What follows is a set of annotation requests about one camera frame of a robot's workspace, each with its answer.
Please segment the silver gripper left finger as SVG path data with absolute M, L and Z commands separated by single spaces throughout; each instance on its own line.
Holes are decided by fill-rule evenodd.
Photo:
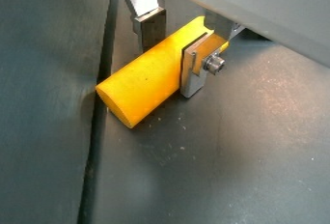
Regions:
M 130 12 L 132 31 L 142 52 L 165 38 L 165 9 L 158 0 L 125 0 Z

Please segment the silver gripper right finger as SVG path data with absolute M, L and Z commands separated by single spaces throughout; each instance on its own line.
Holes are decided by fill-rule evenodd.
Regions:
M 224 67 L 220 53 L 227 49 L 229 40 L 244 27 L 223 15 L 204 12 L 203 32 L 181 49 L 180 94 L 189 98 L 203 87 L 208 74 L 216 75 Z

